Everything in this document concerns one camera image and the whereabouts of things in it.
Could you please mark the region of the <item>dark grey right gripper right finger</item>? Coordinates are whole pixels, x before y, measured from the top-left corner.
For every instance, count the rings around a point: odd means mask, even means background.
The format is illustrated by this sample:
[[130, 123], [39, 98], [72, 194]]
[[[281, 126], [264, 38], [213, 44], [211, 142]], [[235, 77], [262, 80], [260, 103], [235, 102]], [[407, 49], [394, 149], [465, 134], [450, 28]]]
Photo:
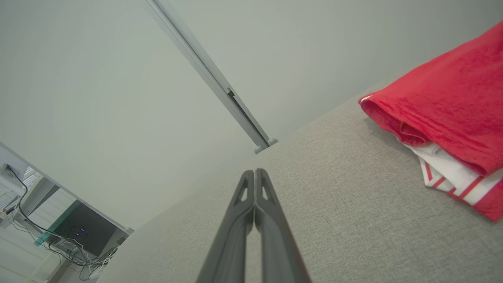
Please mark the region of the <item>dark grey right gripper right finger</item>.
[[271, 179], [262, 168], [255, 172], [255, 226], [262, 238], [262, 282], [310, 283]]

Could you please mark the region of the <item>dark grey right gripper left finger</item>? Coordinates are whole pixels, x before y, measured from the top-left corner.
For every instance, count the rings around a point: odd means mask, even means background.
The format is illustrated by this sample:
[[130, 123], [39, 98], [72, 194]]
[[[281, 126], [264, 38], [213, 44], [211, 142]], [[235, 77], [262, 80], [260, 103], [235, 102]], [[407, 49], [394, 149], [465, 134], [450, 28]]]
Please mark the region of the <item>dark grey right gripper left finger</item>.
[[241, 175], [196, 282], [246, 281], [246, 238], [254, 223], [254, 181], [252, 170]]

